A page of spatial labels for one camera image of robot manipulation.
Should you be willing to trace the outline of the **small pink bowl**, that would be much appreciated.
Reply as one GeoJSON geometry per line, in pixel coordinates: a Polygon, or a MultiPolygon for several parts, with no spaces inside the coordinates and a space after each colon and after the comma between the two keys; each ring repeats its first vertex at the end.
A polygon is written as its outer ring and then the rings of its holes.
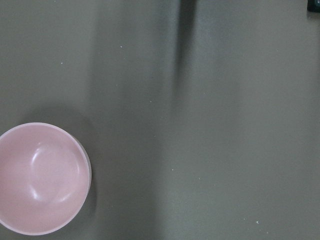
{"type": "Polygon", "coordinates": [[[0,137],[0,223],[13,232],[63,228],[83,207],[91,181],[86,150],[55,125],[24,123],[0,137]]]}

